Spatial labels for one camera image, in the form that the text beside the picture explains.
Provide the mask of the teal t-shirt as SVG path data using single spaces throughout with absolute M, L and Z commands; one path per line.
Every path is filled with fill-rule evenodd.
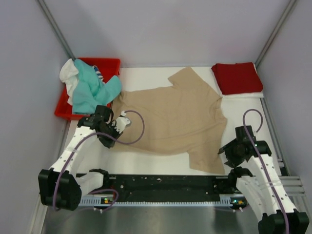
M 106 106 L 120 94 L 122 84 L 118 76 L 113 75 L 109 81 L 98 86 L 93 83 L 95 72 L 92 66 L 80 59 L 76 59 L 74 65 L 78 69 L 78 84 L 73 92 L 74 114 L 92 114 L 98 105 Z

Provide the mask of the beige t-shirt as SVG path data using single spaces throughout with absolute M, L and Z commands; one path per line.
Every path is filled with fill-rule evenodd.
M 168 87 L 122 91 L 113 101 L 114 113 L 126 111 L 131 120 L 116 150 L 161 156 L 187 153 L 191 169 L 223 174 L 217 154 L 227 125 L 221 97 L 190 67 L 168 80 Z

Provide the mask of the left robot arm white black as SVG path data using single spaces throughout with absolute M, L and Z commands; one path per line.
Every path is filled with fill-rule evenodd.
M 105 147 L 113 147 L 130 123 L 124 111 L 114 119 L 113 111 L 106 106 L 97 106 L 88 117 L 82 117 L 74 135 L 58 160 L 49 168 L 40 171 L 38 176 L 39 194 L 43 205 L 51 206 L 54 211 L 60 209 L 75 210 L 81 198 L 97 190 L 109 191 L 111 182 L 105 178 L 103 169 L 90 169 L 78 177 L 77 172 L 82 161 L 87 157 L 86 150 L 95 141 Z

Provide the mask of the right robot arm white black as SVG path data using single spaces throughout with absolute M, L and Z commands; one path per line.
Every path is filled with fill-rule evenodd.
M 235 128 L 236 137 L 219 149 L 231 167 L 228 188 L 241 192 L 258 220 L 261 234 L 304 234 L 310 220 L 287 195 L 268 144 L 256 140 L 250 125 Z

